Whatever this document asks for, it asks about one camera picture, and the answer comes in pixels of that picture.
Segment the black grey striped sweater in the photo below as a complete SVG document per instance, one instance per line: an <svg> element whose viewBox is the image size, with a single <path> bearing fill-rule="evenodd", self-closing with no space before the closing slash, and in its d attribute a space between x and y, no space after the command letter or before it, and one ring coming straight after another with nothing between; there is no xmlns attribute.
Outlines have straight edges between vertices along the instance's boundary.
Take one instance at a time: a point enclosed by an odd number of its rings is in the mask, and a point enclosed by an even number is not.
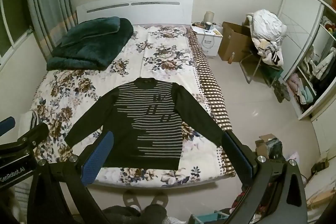
<svg viewBox="0 0 336 224"><path fill-rule="evenodd" d="M100 97L65 142L73 147L101 128L114 136L105 167L173 170L182 153L182 123L221 146L223 130L182 85L138 78Z"/></svg>

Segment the chair piled with clothes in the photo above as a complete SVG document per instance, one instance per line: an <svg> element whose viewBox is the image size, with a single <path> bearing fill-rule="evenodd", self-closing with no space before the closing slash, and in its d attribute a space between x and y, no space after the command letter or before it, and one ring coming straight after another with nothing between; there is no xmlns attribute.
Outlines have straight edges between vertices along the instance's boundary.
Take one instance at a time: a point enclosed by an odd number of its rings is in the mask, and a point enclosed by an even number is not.
<svg viewBox="0 0 336 224"><path fill-rule="evenodd" d="M252 44L249 54L239 62L247 83L251 83L256 73L261 69L265 83L272 87L278 81L283 71L282 41L286 38L287 26L276 14L261 9L246 15L244 27L249 28ZM257 59L257 65L251 75L248 75L243 62L250 57Z"/></svg>

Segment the small open cardboard box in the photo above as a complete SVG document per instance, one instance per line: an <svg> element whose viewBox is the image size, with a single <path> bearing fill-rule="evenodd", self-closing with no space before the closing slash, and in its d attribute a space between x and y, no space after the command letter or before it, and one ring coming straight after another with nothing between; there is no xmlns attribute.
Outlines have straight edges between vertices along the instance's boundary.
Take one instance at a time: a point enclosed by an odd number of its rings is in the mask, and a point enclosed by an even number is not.
<svg viewBox="0 0 336 224"><path fill-rule="evenodd" d="M272 160L284 160L282 142L273 134L266 134L255 141L256 154Z"/></svg>

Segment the dark green folded blanket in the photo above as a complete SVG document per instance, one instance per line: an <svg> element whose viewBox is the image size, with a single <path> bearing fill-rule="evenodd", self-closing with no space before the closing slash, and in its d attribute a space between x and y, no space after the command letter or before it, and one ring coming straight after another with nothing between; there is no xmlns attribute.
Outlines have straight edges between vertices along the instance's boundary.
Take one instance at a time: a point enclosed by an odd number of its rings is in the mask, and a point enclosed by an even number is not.
<svg viewBox="0 0 336 224"><path fill-rule="evenodd" d="M97 18L72 27L47 61L47 70L104 71L133 35L126 18Z"/></svg>

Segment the brown cardboard box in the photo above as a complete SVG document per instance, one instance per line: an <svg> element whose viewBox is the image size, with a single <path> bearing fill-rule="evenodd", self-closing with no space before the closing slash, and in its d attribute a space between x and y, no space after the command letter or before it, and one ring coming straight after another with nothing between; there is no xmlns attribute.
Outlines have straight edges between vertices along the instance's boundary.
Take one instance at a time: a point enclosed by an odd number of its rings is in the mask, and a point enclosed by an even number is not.
<svg viewBox="0 0 336 224"><path fill-rule="evenodd" d="M228 61L234 53L233 62L240 62L248 56L252 44L250 29L234 23L223 22L223 37L218 50L222 61Z"/></svg>

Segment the floral bed quilt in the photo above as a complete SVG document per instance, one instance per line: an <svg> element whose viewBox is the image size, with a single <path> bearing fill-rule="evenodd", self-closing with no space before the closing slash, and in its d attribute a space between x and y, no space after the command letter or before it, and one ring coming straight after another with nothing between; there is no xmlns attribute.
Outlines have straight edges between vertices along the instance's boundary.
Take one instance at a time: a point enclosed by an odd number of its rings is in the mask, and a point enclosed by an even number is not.
<svg viewBox="0 0 336 224"><path fill-rule="evenodd" d="M232 177L221 132L232 128L221 89L190 27L134 26L104 71L50 71L31 106L50 163L78 155L104 131L113 148L96 182L161 188Z"/></svg>

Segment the white bedside table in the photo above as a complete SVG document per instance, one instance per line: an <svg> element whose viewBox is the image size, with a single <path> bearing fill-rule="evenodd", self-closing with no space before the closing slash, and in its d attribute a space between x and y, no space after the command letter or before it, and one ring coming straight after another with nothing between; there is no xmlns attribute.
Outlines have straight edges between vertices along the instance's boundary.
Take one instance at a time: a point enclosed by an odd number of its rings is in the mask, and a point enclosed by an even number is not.
<svg viewBox="0 0 336 224"><path fill-rule="evenodd" d="M216 57L222 41L222 34L215 28L210 30L198 27L195 23L191 25L194 34L197 37L198 43L202 48L203 53L207 57Z"/></svg>

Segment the white open wardrobe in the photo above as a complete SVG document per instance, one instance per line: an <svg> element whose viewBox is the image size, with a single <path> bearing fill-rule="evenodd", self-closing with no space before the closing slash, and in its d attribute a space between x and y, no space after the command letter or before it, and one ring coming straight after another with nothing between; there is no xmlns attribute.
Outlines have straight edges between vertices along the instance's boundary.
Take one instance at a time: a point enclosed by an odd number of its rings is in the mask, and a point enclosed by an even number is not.
<svg viewBox="0 0 336 224"><path fill-rule="evenodd" d="M281 78L298 119L326 108L335 94L335 9L323 0L283 0L278 18L287 26ZM299 80L295 89L289 81Z"/></svg>

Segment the grey cylindrical lamp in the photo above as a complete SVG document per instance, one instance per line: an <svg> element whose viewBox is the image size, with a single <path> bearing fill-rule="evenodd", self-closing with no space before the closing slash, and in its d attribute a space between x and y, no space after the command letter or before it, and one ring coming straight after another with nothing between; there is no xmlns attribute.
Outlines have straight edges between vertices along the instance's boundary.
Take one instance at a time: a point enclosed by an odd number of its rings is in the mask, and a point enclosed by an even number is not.
<svg viewBox="0 0 336 224"><path fill-rule="evenodd" d="M211 11L206 11L205 16L203 18L203 22L212 25L213 21L214 21L214 13Z"/></svg>

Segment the white bed headboard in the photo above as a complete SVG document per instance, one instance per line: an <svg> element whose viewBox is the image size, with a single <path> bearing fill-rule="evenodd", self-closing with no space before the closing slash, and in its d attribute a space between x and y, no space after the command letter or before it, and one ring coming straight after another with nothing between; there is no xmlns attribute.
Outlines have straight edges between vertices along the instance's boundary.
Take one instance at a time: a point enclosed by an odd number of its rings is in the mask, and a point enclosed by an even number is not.
<svg viewBox="0 0 336 224"><path fill-rule="evenodd" d="M194 0L99 0L76 8L78 22L118 16L133 25L190 25Z"/></svg>

